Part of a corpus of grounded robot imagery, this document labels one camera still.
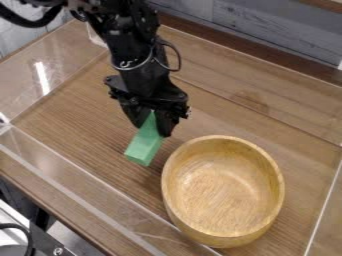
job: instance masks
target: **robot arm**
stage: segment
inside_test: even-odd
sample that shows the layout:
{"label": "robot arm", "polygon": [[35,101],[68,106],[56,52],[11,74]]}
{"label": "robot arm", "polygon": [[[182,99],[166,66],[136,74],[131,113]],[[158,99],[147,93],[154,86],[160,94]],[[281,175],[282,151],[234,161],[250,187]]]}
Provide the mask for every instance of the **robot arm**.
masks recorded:
{"label": "robot arm", "polygon": [[[23,4],[51,7],[44,17],[29,21],[0,4],[0,17],[24,27],[45,26],[61,8],[88,22],[108,45],[112,66],[120,76],[104,79],[110,95],[120,102],[132,124],[140,128],[151,111],[155,112],[158,131],[163,137],[172,134],[180,118],[188,117],[188,96],[172,84],[170,72],[182,66],[174,45],[158,35],[158,12],[144,0],[19,0]],[[171,47],[179,67],[171,70],[166,56]]]}

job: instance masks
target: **black cable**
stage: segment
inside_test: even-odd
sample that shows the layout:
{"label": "black cable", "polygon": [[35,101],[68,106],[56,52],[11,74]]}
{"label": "black cable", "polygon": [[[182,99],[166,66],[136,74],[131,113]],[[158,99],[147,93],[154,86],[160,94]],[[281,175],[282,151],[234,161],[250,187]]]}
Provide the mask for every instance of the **black cable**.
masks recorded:
{"label": "black cable", "polygon": [[16,14],[3,3],[0,3],[0,17],[3,17],[8,22],[25,27],[25,28],[40,28],[49,24],[49,22],[56,18],[63,6],[52,7],[44,16],[39,20],[28,20]]}
{"label": "black cable", "polygon": [[29,234],[28,230],[20,226],[19,224],[0,224],[0,230],[3,229],[19,229],[27,236],[27,252],[24,256],[31,256],[32,255],[32,250],[33,250],[33,239],[32,235]]}

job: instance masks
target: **wood grain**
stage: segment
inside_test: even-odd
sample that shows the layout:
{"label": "wood grain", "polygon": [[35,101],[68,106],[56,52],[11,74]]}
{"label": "wood grain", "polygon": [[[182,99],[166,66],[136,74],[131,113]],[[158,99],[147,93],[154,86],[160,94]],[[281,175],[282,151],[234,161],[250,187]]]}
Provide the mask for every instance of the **wood grain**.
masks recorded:
{"label": "wood grain", "polygon": [[184,59],[175,77],[341,144],[341,87],[167,27],[162,35],[178,46]]}
{"label": "wood grain", "polygon": [[[73,32],[75,29],[72,28],[63,32],[63,37],[65,37],[64,43],[71,47],[69,51],[72,51],[72,47],[77,47],[77,45],[73,44]],[[170,32],[170,36],[178,40],[183,38],[179,41],[182,43],[180,47],[184,47],[184,43],[188,43],[188,47],[195,47],[190,48],[192,55],[200,55],[200,51],[198,50],[200,49],[206,50],[206,54],[208,54],[207,56],[210,57],[208,61],[212,61],[212,58],[216,58],[220,54],[223,55],[222,58],[227,59],[228,56],[224,56],[224,54],[227,54],[226,50],[223,52],[222,50],[218,51],[216,45],[210,44],[206,46],[204,44],[215,53],[212,56],[206,47],[203,47],[203,42],[198,41],[198,39],[191,37],[192,39],[188,40],[183,33],[175,35],[175,32]],[[263,88],[265,91],[271,90],[274,94],[287,95],[287,80],[290,80],[293,93],[298,94],[295,90],[295,84],[298,83],[301,91],[311,91],[310,95],[318,97],[317,99],[327,99],[331,97],[333,104],[337,104],[339,96],[334,94],[334,91],[330,91],[333,90],[330,88],[331,81],[329,83],[322,82],[322,79],[313,79],[313,77],[303,76],[265,61],[257,61],[251,56],[238,53],[234,50],[228,52],[232,56],[232,60],[239,62],[239,67],[243,69],[246,67],[244,72],[236,69],[230,71],[231,76],[234,76],[235,73],[238,74],[239,77],[235,79],[239,84],[243,84],[247,78],[254,82],[258,80],[255,76],[261,77],[258,81],[273,79],[278,82],[266,83],[263,85],[265,87],[258,84],[259,90]],[[75,55],[73,58],[81,58],[81,55]],[[192,66],[194,70],[195,67],[203,66],[202,62],[203,59],[200,59],[199,63],[195,63]],[[151,167],[143,168],[136,166],[130,163],[123,156],[128,142],[135,134],[135,129],[122,113],[118,103],[110,99],[107,95],[108,89],[102,85],[103,77],[115,73],[108,63],[110,57],[103,56],[96,62],[90,64],[87,68],[67,81],[63,88],[55,91],[47,100],[43,100],[29,112],[15,120],[15,125],[56,150],[61,156],[67,157],[83,167],[91,175],[96,176],[111,187],[123,191],[154,213],[166,219],[168,219],[168,217],[162,202],[160,172],[166,160],[175,149],[190,139],[212,134],[235,136],[251,141],[270,153],[283,172],[287,187],[285,208],[275,225],[265,237],[248,246],[224,250],[222,253],[231,256],[303,255],[326,198],[326,192],[341,160],[341,148],[298,128],[270,118],[270,116],[246,108],[242,104],[235,104],[231,100],[226,99],[224,93],[222,93],[222,95],[219,93],[218,95],[215,92],[212,93],[203,90],[202,88],[204,88],[204,86],[200,88],[200,83],[196,83],[194,86],[194,84],[191,84],[194,81],[191,82],[183,73],[182,76],[174,77],[174,82],[190,94],[191,106],[194,106],[192,117],[188,121],[182,122],[172,138],[164,142]],[[203,78],[203,83],[207,83],[200,73],[195,73],[195,75],[199,75]],[[274,86],[279,86],[277,89],[279,92],[274,92]],[[310,102],[311,96],[309,97],[306,94],[301,96],[307,96],[306,100]],[[323,102],[325,109],[329,109],[331,107],[329,101],[325,100]],[[51,168],[59,170],[59,165],[52,165],[55,167],[51,166]],[[32,177],[32,179],[23,179],[20,178],[21,176],[16,176],[16,172],[11,170],[13,169],[3,170],[1,175],[15,182],[25,193],[29,194],[36,188],[32,197],[40,198],[40,204],[51,209],[51,212],[72,226],[79,233],[86,233],[87,239],[96,241],[96,245],[103,251],[118,251],[111,235],[102,237],[91,227],[87,229],[87,232],[80,228],[84,218],[81,219],[80,215],[76,214],[79,212],[79,208],[76,208],[77,205],[75,206],[72,203],[68,203],[67,200],[61,201],[59,210],[53,209],[51,202],[55,202],[55,191],[47,193],[44,188],[39,186],[41,183],[40,180],[35,177]],[[77,190],[75,192],[77,192],[83,200],[96,206],[96,209],[107,214],[115,213],[115,205],[108,203],[112,200],[112,194],[107,193],[107,190],[103,192],[95,190],[91,185],[92,180],[79,177],[75,179],[71,172],[64,173],[63,179],[59,175],[55,175],[53,172],[51,175],[55,175],[53,177],[56,179],[63,180],[69,190]],[[69,206],[68,211],[63,210],[64,205]],[[95,221],[92,214],[87,217],[90,222]]]}
{"label": "wood grain", "polygon": [[258,239],[285,198],[283,176],[270,155],[250,142],[219,135],[196,138],[174,152],[162,191],[179,229],[215,248]]}
{"label": "wood grain", "polygon": [[[51,98],[17,119],[16,125],[163,218],[167,214],[160,172],[178,146],[212,134],[251,141],[270,152],[283,171],[285,208],[261,240],[223,253],[234,256],[269,256],[279,252],[301,255],[335,173],[339,147],[175,79],[190,94],[192,117],[166,141],[151,167],[136,166],[123,156],[135,129],[99,83],[114,72],[108,61],[104,57],[88,66]],[[107,207],[108,203],[99,201],[98,208]]]}

